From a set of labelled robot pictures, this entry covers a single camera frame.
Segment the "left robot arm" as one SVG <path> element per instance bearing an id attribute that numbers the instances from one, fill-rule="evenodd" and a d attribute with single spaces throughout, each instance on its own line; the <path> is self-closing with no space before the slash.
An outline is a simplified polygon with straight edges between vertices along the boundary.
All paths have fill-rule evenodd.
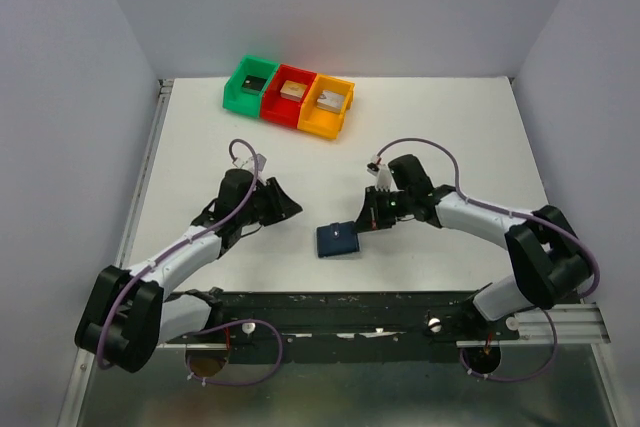
<path id="1" fill-rule="evenodd" d="M 179 291 L 200 268 L 224 256 L 244 228 L 267 227 L 303 210 L 275 178 L 261 180 L 230 169 L 218 195 L 165 251 L 126 269 L 104 268 L 97 276 L 74 336 L 75 345 L 103 363 L 139 371 L 156 347 L 191 333 L 214 340 L 222 327 L 213 292 Z"/>

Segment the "blue card holder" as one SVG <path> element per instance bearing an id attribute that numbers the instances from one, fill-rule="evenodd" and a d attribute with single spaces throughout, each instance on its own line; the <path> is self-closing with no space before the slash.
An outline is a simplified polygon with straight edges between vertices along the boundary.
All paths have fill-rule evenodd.
<path id="1" fill-rule="evenodd" d="M 360 251 L 355 224 L 336 222 L 316 228 L 316 253 L 319 258 L 328 258 Z"/>

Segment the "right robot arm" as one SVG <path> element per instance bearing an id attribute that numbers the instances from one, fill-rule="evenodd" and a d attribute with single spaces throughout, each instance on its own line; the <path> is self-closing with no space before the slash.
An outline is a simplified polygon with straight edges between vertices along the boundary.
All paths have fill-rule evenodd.
<path id="1" fill-rule="evenodd" d="M 375 156 L 367 170 L 376 182 L 365 189 L 356 232 L 389 229 L 412 217 L 470 234 L 508 253 L 512 274 L 477 291 L 460 314 L 461 329 L 471 338 L 485 337 L 508 314 L 550 309 L 583 282 L 597 279 L 595 261 L 564 214 L 551 205 L 513 211 L 472 200 L 454 186 L 434 186 L 411 154 L 388 164 Z"/>

